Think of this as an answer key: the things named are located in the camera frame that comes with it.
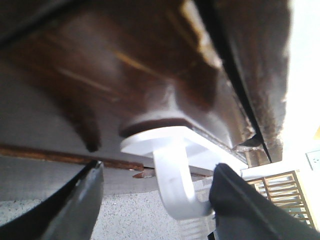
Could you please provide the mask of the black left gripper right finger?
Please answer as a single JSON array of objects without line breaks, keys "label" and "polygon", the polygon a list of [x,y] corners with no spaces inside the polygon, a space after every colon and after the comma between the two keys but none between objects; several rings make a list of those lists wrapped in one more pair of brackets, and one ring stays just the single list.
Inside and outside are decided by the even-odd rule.
[{"label": "black left gripper right finger", "polygon": [[209,202],[220,240],[318,240],[320,234],[260,195],[231,167],[213,171]]}]

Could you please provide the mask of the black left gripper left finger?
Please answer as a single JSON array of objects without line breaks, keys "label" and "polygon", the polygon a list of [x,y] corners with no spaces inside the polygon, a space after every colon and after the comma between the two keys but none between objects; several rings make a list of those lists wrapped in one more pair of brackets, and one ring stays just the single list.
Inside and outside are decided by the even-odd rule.
[{"label": "black left gripper left finger", "polygon": [[89,240],[103,193],[103,164],[93,160],[48,199],[1,226],[0,238]]}]

